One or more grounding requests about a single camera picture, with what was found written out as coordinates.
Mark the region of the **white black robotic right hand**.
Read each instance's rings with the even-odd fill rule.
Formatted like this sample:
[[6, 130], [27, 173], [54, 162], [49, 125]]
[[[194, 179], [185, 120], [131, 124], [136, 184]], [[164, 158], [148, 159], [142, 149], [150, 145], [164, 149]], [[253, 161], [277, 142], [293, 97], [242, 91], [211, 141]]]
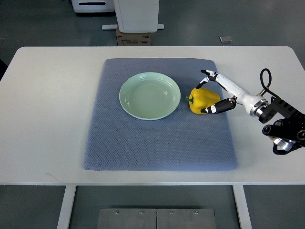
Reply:
[[237, 85], [226, 76], [209, 70], [201, 70], [201, 72], [206, 74], [206, 77], [200, 81], [200, 83], [196, 86], [196, 89], [201, 88], [205, 83], [217, 82], [231, 95], [231, 98], [220, 100], [207, 108], [201, 109], [201, 113], [224, 113], [234, 109], [237, 104], [241, 104], [244, 106], [245, 111], [250, 116], [260, 117], [263, 111], [269, 106], [267, 100], [261, 95], [251, 95], [244, 88]]

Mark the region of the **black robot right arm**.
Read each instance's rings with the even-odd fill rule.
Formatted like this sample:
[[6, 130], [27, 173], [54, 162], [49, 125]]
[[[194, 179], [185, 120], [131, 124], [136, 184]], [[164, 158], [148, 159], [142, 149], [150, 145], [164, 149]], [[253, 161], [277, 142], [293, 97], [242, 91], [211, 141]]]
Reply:
[[270, 91], [272, 75], [269, 69], [262, 69], [260, 82], [263, 87], [260, 96], [265, 93], [271, 95], [271, 102], [261, 102], [254, 109], [254, 115], [265, 124], [276, 114], [283, 118], [276, 120], [272, 125], [262, 128], [263, 135], [273, 142], [273, 153], [287, 155], [305, 146], [305, 115], [284, 101], [280, 96]]

